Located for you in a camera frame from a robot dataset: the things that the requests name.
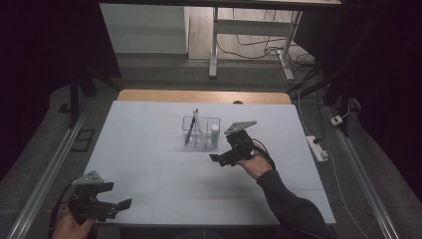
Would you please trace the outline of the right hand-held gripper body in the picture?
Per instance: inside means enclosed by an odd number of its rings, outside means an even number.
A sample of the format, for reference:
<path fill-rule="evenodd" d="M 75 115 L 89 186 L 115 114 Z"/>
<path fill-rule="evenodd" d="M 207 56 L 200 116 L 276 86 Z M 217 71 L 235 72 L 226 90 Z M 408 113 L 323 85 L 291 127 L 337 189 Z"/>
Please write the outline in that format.
<path fill-rule="evenodd" d="M 249 159 L 254 144 L 252 139 L 246 132 L 246 128 L 256 124 L 255 120 L 252 121 L 237 121 L 233 122 L 226 130 L 226 138 L 231 149 L 221 154 L 221 159 L 230 160 L 233 166 L 238 160 Z"/>

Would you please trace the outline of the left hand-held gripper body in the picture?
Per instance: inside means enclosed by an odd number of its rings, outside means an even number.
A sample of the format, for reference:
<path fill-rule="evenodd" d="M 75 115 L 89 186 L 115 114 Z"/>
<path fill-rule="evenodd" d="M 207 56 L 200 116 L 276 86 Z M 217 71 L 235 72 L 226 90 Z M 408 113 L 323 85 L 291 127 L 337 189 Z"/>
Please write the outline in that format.
<path fill-rule="evenodd" d="M 80 218 L 95 218 L 107 213 L 119 213 L 117 203 L 98 200 L 100 193 L 113 189 L 113 182 L 105 182 L 96 171 L 90 171 L 71 183 L 75 187 L 69 200 L 69 209 Z"/>

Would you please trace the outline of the clear plastic pen organizer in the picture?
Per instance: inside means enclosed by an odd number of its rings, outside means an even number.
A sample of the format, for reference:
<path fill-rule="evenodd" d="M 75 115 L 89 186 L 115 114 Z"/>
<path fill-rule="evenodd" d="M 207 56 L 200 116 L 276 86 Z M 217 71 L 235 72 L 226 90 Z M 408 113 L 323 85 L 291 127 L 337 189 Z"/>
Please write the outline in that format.
<path fill-rule="evenodd" d="M 218 124 L 220 127 L 221 120 L 219 118 L 210 118 L 210 117 L 199 117 L 201 120 L 201 126 L 204 134 L 199 134 L 196 128 L 196 125 L 193 128 L 191 138 L 189 143 L 186 146 L 192 147 L 216 147 L 217 144 L 211 143 L 211 125 Z M 192 116 L 185 116 L 182 121 L 182 132 L 184 137 L 184 144 L 185 144 L 185 137 L 189 131 L 189 126 L 192 120 Z"/>

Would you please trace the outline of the blue pen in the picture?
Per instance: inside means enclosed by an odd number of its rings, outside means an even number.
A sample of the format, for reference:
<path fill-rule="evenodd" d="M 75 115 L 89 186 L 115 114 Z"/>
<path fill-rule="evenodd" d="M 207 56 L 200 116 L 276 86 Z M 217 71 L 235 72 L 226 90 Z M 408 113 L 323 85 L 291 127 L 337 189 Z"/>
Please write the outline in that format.
<path fill-rule="evenodd" d="M 191 134 L 192 134 L 193 128 L 195 126 L 195 122 L 196 122 L 196 118 L 197 118 L 198 112 L 199 112 L 198 109 L 196 109 L 195 111 L 193 111 L 193 116 L 192 116 L 192 120 L 191 120 L 191 123 L 190 123 L 190 126 L 189 126 L 189 131 L 188 131 L 188 133 L 187 133 L 187 135 L 185 137 L 185 145 L 187 145 L 189 143 L 189 141 L 190 141 Z"/>

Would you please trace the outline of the person's right hand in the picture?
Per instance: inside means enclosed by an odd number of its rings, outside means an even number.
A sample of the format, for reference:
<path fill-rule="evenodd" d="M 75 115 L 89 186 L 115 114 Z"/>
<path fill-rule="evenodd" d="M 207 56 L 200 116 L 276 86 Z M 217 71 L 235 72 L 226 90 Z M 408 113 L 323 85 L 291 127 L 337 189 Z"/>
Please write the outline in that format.
<path fill-rule="evenodd" d="M 252 157 L 248 160 L 238 160 L 236 164 L 243 167 L 253 179 L 257 180 L 273 167 L 268 161 L 269 154 L 263 145 L 255 140 L 254 146 L 256 149 L 253 151 Z"/>

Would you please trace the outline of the person's left hand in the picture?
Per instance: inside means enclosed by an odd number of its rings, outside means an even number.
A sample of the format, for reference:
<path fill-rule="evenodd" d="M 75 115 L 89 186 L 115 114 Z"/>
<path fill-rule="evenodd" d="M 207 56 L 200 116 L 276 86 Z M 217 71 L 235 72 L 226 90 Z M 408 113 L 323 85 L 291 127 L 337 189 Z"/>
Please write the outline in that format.
<path fill-rule="evenodd" d="M 66 208 L 56 225 L 52 239 L 87 239 L 96 221 L 95 218 L 88 218 L 83 224 L 79 224 L 72 211 Z"/>

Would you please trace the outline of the white table cover sheet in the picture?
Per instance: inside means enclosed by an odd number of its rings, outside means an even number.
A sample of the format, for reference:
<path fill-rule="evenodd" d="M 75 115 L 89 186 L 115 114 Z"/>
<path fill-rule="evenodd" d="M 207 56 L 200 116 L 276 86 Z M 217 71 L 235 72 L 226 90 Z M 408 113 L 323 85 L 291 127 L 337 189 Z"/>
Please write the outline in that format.
<path fill-rule="evenodd" d="M 182 130 L 194 112 L 218 120 L 222 129 L 235 121 L 251 121 L 248 134 L 267 148 L 286 187 L 313 202 L 325 222 L 333 222 L 294 106 L 116 101 L 87 166 L 114 184 L 101 200 L 131 199 L 116 223 L 276 224 L 262 189 L 242 167 L 211 160 L 211 154 L 229 149 L 224 137 L 213 148 L 185 144 Z"/>

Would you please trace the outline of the black floor socket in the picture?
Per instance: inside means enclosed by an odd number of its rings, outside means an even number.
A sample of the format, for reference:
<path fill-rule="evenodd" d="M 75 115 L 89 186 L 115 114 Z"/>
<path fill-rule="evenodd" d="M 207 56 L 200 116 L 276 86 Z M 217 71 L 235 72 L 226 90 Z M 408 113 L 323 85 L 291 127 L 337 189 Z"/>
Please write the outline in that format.
<path fill-rule="evenodd" d="M 93 142 L 95 132 L 94 129 L 80 129 L 74 140 L 71 151 L 87 152 Z"/>

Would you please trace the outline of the white power strip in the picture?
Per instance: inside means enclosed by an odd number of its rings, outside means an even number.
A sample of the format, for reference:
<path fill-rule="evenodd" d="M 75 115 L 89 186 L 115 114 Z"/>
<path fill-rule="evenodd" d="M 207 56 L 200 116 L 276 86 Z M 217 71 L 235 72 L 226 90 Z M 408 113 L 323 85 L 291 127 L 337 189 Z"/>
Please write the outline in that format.
<path fill-rule="evenodd" d="M 322 149 L 322 147 L 319 144 L 319 140 L 315 136 L 313 135 L 307 136 L 307 142 L 318 162 L 326 162 L 328 160 L 327 151 Z"/>

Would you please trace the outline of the black stand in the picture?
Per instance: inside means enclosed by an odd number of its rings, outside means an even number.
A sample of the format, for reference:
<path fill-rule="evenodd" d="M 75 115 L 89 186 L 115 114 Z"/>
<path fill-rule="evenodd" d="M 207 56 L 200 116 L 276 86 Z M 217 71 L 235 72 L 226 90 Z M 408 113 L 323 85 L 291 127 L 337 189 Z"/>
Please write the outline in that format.
<path fill-rule="evenodd" d="M 76 70 L 70 80 L 71 120 L 69 128 L 72 128 L 80 117 L 79 90 L 82 90 L 83 94 L 89 98 L 93 98 L 97 94 L 98 90 L 95 86 L 94 79 L 100 80 L 118 92 L 123 90 L 121 85 L 94 68 L 88 67 Z"/>
<path fill-rule="evenodd" d="M 310 93 L 328 87 L 322 101 L 326 106 L 333 106 L 337 100 L 340 100 L 340 117 L 342 118 L 343 123 L 340 123 L 338 127 L 346 137 L 349 137 L 347 116 L 349 114 L 350 90 L 348 79 L 344 75 L 344 69 L 340 68 L 331 75 L 325 76 L 321 80 L 317 80 L 314 85 L 304 88 L 304 84 L 308 84 L 318 72 L 319 68 L 313 67 L 301 80 L 295 82 L 294 85 L 287 90 L 287 94 L 292 100 L 298 100 Z"/>

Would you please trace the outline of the white cabinet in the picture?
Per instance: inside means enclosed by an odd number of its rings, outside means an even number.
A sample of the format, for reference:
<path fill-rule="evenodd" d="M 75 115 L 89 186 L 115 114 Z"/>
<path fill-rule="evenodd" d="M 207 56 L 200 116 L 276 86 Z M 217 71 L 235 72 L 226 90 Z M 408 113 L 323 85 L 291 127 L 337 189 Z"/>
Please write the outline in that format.
<path fill-rule="evenodd" d="M 188 52 L 188 7 L 106 3 L 100 7 L 117 53 Z"/>

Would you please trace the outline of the metal floor rail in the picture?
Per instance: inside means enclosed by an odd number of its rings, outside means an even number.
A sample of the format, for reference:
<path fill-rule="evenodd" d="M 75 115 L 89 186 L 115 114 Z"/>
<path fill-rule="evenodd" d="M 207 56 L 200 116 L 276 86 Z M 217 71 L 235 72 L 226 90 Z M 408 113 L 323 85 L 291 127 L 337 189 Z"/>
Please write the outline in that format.
<path fill-rule="evenodd" d="M 88 110 L 93 103 L 93 99 L 88 98 L 82 101 L 80 105 L 80 115 L 74 124 L 67 129 L 66 134 L 61 138 L 57 150 L 49 160 L 40 179 L 35 185 L 29 198 L 27 199 L 18 218 L 8 233 L 6 239 L 25 239 L 29 232 L 47 194 L 53 185 L 53 182 L 65 161 L 71 145 L 76 138 L 78 131 L 84 123 Z"/>
<path fill-rule="evenodd" d="M 350 170 L 353 171 L 355 182 L 359 184 L 359 188 L 361 191 L 361 194 L 364 196 L 364 200 L 368 207 L 370 208 L 371 212 L 368 214 L 369 216 L 372 216 L 374 220 L 376 221 L 379 230 L 383 234 L 384 239 L 400 239 L 398 231 L 396 230 L 396 227 L 387 212 L 386 207 L 384 206 L 384 203 L 382 202 L 381 198 L 378 196 L 375 187 L 373 186 L 363 164 L 360 161 L 360 158 L 358 154 L 355 151 L 355 148 L 353 144 L 351 143 L 349 137 L 346 137 L 341 130 L 339 129 L 338 125 L 333 125 L 331 122 L 328 123 L 329 128 L 331 128 L 339 141 L 339 144 L 342 147 L 343 154 L 345 156 L 345 160 L 348 163 L 348 166 L 350 167 Z M 353 214 L 350 213 L 349 206 L 347 205 L 346 201 L 344 201 L 344 193 L 342 188 L 342 184 L 340 181 L 338 181 L 338 170 L 336 167 L 336 163 L 338 162 L 338 158 L 332 156 L 332 153 L 328 153 L 329 157 L 332 161 L 333 171 L 335 180 L 337 182 L 338 192 L 341 198 L 341 201 L 344 205 L 344 208 L 347 212 L 347 214 L 350 216 L 351 220 L 355 224 L 356 228 L 362 233 L 363 237 L 366 239 L 374 238 L 374 237 L 368 237 L 369 234 L 367 234 L 362 227 L 362 220 L 357 220 L 353 217 Z"/>

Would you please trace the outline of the white desk frame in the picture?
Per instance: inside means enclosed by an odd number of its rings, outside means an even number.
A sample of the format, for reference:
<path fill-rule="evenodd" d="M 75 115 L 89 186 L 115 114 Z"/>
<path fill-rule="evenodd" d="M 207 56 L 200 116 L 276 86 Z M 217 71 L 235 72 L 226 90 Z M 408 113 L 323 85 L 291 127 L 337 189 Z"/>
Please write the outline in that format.
<path fill-rule="evenodd" d="M 276 56 L 279 58 L 282 65 L 283 76 L 287 80 L 291 81 L 294 78 L 294 75 L 288 63 L 288 54 L 299 25 L 301 15 L 301 11 L 294 11 L 289 23 L 275 21 L 229 20 L 220 19 L 219 8 L 214 7 L 209 78 L 215 79 L 217 76 L 218 35 L 249 35 L 286 38 L 285 46 L 282 50 L 277 51 Z"/>

